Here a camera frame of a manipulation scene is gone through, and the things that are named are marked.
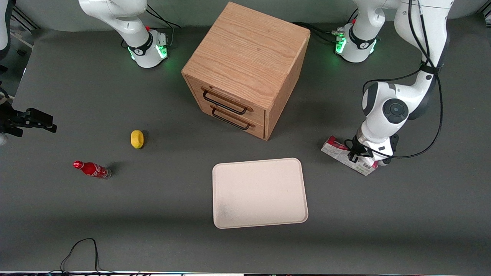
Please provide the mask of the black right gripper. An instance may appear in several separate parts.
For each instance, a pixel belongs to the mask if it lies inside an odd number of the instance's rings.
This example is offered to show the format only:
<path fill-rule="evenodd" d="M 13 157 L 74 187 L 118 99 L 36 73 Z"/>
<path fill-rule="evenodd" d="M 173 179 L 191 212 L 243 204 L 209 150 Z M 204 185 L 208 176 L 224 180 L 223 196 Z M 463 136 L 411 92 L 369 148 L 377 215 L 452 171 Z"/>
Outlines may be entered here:
<path fill-rule="evenodd" d="M 35 108 L 26 111 L 18 111 L 12 108 L 9 102 L 0 105 L 0 132 L 15 137 L 22 137 L 24 128 L 40 128 L 51 133 L 57 132 L 57 126 L 53 123 L 54 117 Z"/>

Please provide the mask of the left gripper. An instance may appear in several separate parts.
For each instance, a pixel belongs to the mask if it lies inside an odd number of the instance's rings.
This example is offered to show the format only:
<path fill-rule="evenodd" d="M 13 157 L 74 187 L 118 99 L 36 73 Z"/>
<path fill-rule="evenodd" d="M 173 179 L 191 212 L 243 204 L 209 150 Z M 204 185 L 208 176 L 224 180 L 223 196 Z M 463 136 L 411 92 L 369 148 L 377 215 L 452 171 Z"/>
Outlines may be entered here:
<path fill-rule="evenodd" d="M 396 151 L 399 142 L 398 134 L 390 136 L 383 143 L 372 143 L 361 131 L 358 131 L 358 139 L 352 140 L 352 151 L 348 154 L 349 161 L 358 162 L 359 153 L 377 161 L 380 166 L 387 166 L 392 161 L 392 155 Z"/>

